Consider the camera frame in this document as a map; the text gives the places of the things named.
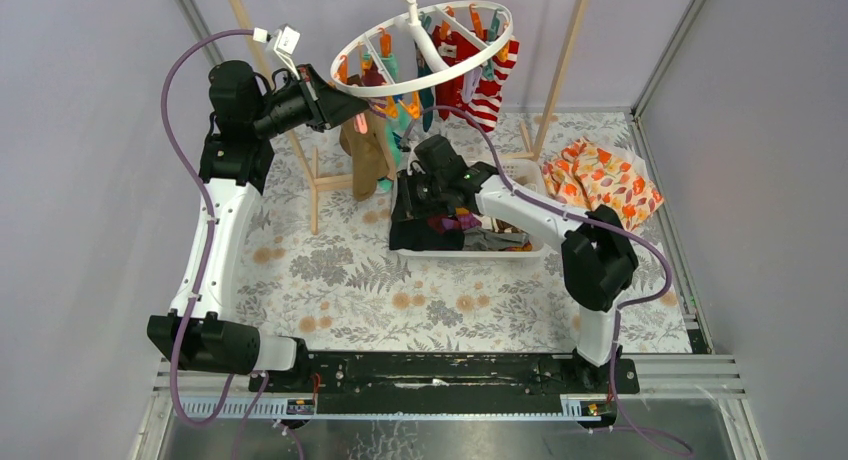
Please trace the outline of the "brown ribbed sock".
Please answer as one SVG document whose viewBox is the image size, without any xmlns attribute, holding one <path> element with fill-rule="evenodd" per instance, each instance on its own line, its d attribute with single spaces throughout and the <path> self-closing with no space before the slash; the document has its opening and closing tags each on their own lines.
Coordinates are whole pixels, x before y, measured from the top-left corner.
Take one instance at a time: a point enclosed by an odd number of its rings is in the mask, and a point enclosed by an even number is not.
<svg viewBox="0 0 848 460">
<path fill-rule="evenodd" d="M 342 124 L 340 145 L 352 160 L 352 194 L 364 201 L 373 195 L 377 180 L 373 170 L 373 145 L 365 114 L 358 114 Z"/>
</svg>

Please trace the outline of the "green and blue sock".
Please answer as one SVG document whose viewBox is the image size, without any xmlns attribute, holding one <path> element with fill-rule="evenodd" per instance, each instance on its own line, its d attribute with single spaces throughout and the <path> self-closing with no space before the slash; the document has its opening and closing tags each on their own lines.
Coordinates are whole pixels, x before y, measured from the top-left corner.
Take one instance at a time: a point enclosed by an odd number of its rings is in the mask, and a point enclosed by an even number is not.
<svg viewBox="0 0 848 460">
<path fill-rule="evenodd" d="M 390 75 L 391 79 L 396 80 L 398 78 L 399 68 L 395 55 L 393 53 L 389 53 L 387 55 L 382 55 L 380 59 L 386 71 Z M 402 115 L 401 112 L 398 110 L 394 98 L 390 98 L 388 108 L 389 112 L 385 115 L 385 133 L 387 138 L 388 149 L 394 161 L 391 170 L 396 172 L 402 160 L 402 152 L 400 149 L 401 136 L 399 134 L 399 131 L 401 129 Z"/>
</svg>

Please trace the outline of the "white round clip hanger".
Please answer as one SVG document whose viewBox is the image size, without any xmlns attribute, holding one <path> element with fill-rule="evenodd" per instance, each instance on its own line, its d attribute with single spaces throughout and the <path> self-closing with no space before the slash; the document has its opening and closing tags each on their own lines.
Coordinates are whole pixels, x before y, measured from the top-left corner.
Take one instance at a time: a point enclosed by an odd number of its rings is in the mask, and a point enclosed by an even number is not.
<svg viewBox="0 0 848 460">
<path fill-rule="evenodd" d="M 336 55 L 330 66 L 330 79 L 339 90 L 360 98 L 394 97 L 418 92 L 424 88 L 462 77 L 466 73 L 483 66 L 496 57 L 498 53 L 506 51 L 512 40 L 514 30 L 512 12 L 499 3 L 483 0 L 463 0 L 419 6 L 417 0 L 400 1 L 406 7 L 403 13 L 366 30 L 365 33 L 355 37 Z M 501 29 L 492 40 L 479 38 L 475 31 L 460 23 L 448 13 L 449 8 L 457 10 L 461 7 L 475 7 L 480 11 L 489 11 L 492 18 L 500 22 Z M 422 23 L 422 17 L 425 15 L 442 21 L 451 32 L 459 34 L 460 37 L 470 43 L 476 52 L 452 66 L 448 65 L 440 55 L 431 34 Z M 396 28 L 398 32 L 406 34 L 412 39 L 421 52 L 425 63 L 430 67 L 431 73 L 429 75 L 402 82 L 395 81 L 386 69 L 380 53 L 372 42 L 373 37 L 389 27 Z M 362 59 L 365 54 L 369 55 L 371 63 L 377 67 L 378 73 L 384 78 L 384 84 L 355 86 L 347 84 L 343 79 L 342 67 L 353 60 Z"/>
</svg>

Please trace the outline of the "dark navy sock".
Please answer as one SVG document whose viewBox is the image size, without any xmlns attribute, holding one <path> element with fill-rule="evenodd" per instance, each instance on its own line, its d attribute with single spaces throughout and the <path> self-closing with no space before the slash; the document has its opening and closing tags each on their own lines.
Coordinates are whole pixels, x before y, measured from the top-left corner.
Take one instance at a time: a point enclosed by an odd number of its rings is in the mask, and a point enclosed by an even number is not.
<svg viewBox="0 0 848 460">
<path fill-rule="evenodd" d="M 389 231 L 392 251 L 460 251 L 464 244 L 465 233 L 455 216 L 407 219 L 400 204 L 392 211 Z"/>
</svg>

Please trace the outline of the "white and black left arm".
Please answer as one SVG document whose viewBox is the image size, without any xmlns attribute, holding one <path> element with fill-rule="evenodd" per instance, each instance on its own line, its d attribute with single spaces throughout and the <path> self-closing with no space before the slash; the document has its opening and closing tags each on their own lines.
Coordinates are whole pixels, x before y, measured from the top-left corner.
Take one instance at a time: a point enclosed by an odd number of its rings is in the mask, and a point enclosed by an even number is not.
<svg viewBox="0 0 848 460">
<path fill-rule="evenodd" d="M 296 391 L 310 377 L 305 343 L 236 322 L 236 267 L 273 163 L 272 139 L 302 125 L 334 128 L 368 103 L 330 86 L 309 64 L 276 90 L 244 61 L 213 67 L 209 82 L 213 128 L 194 173 L 202 191 L 192 252 L 168 313 L 149 318 L 147 336 L 179 369 L 271 371 Z"/>
</svg>

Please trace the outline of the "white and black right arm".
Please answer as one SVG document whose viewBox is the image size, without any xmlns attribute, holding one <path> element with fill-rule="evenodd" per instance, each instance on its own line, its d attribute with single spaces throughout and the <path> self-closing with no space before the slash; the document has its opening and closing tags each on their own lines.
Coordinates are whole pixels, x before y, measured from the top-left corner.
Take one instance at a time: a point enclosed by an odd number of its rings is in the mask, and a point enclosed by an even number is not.
<svg viewBox="0 0 848 460">
<path fill-rule="evenodd" d="M 471 162 L 447 138 L 430 137 L 398 174 L 392 219 L 426 220 L 459 208 L 502 220 L 559 252 L 565 289 L 582 319 L 573 376 L 583 390 L 601 390 L 614 373 L 615 309 L 639 265 L 616 213 L 602 206 L 581 214 L 518 184 L 498 158 Z"/>
</svg>

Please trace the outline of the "white plastic laundry basket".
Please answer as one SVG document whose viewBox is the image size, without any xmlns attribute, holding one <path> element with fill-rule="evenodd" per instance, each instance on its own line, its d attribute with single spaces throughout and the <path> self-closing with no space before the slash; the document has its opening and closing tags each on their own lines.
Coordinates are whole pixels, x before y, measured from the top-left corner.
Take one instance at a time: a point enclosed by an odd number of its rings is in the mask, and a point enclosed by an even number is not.
<svg viewBox="0 0 848 460">
<path fill-rule="evenodd" d="M 542 193 L 545 184 L 540 167 L 528 159 L 502 161 L 506 175 L 531 191 Z M 464 260 L 522 260 L 535 259 L 544 254 L 545 243 L 526 232 L 514 233 L 504 229 L 496 231 L 496 219 L 482 217 L 481 225 L 465 230 L 463 248 L 460 250 L 409 249 L 401 247 L 401 240 L 391 240 L 389 250 L 409 258 L 464 259 Z"/>
</svg>

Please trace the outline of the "red white striped sock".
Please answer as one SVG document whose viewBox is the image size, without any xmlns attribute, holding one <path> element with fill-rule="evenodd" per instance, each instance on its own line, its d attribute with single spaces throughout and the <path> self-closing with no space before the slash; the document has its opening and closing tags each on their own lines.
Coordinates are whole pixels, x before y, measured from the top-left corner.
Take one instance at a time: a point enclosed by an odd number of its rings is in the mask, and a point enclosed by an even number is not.
<svg viewBox="0 0 848 460">
<path fill-rule="evenodd" d="M 434 29 L 431 40 L 448 66 L 454 66 L 479 52 L 457 32 L 449 31 L 442 36 L 440 27 Z M 486 133 L 493 132 L 502 107 L 502 90 L 517 63 L 519 48 L 520 43 L 511 36 L 505 46 L 505 55 L 495 55 L 490 59 L 491 63 L 484 63 L 463 76 L 436 85 L 436 104 L 463 110 Z"/>
</svg>

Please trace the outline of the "floral table mat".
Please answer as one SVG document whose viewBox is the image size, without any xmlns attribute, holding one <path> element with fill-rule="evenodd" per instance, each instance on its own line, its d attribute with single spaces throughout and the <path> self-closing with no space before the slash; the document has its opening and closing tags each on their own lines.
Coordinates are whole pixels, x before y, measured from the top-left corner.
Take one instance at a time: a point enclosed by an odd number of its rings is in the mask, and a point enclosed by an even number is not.
<svg viewBox="0 0 848 460">
<path fill-rule="evenodd" d="M 621 112 L 554 115 L 543 157 L 587 137 L 633 151 Z M 391 199 L 355 201 L 347 190 L 311 196 L 287 137 L 252 217 L 236 274 L 237 321 L 304 338 L 311 349 L 571 351 L 581 330 L 559 256 L 522 260 L 407 258 L 388 248 Z M 628 353 L 691 353 L 676 292 L 630 307 L 620 339 Z"/>
</svg>

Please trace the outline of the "orange floral cloth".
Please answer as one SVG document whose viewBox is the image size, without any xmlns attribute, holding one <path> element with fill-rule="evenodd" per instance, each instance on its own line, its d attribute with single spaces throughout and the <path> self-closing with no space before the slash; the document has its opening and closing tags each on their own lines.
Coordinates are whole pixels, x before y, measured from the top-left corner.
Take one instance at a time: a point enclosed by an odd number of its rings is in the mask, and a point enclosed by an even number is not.
<svg viewBox="0 0 848 460">
<path fill-rule="evenodd" d="M 665 203 L 641 157 L 586 137 L 544 162 L 541 173 L 549 197 L 587 211 L 607 206 L 627 231 L 638 229 Z"/>
</svg>

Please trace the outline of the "wooden drying rack frame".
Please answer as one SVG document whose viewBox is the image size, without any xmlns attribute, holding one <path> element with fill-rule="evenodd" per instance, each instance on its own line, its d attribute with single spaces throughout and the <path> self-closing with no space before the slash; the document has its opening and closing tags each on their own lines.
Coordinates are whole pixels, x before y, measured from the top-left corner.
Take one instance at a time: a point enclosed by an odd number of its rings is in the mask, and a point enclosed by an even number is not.
<svg viewBox="0 0 848 460">
<path fill-rule="evenodd" d="M 252 20 L 249 17 L 248 11 L 242 0 L 227 0 L 230 4 L 233 14 L 236 17 L 237 23 L 241 27 L 251 27 Z M 573 57 L 577 38 L 579 36 L 583 20 L 588 10 L 590 0 L 575 0 L 572 8 L 571 17 L 566 30 L 566 35 L 559 54 L 557 67 L 552 77 L 551 86 L 547 95 L 547 100 L 541 115 L 540 124 L 534 136 L 531 136 L 528 127 L 522 123 L 521 139 L 524 142 L 525 150 L 517 153 L 504 154 L 504 159 L 526 159 L 538 161 L 541 157 L 543 147 L 546 141 L 549 125 L 552 121 L 556 102 L 560 98 L 562 87 L 565 83 L 567 72 Z M 313 234 L 319 232 L 319 199 L 320 194 L 327 191 L 348 190 L 352 187 L 353 181 L 350 174 L 323 176 L 319 171 L 320 153 L 318 149 L 314 149 L 312 156 L 308 158 L 304 153 L 299 137 L 289 132 L 287 137 L 293 147 L 294 154 L 299 160 L 302 170 L 310 191 L 310 231 Z"/>
</svg>

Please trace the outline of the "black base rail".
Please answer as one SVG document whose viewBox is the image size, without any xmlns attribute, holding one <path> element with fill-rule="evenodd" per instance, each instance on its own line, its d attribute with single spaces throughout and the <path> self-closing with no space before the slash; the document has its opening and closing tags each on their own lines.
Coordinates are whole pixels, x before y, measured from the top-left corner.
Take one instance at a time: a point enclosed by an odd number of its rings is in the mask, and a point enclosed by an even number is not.
<svg viewBox="0 0 848 460">
<path fill-rule="evenodd" d="M 557 414 L 563 399 L 603 405 L 640 391 L 630 359 L 597 367 L 542 353 L 312 352 L 265 387 L 340 415 Z"/>
</svg>

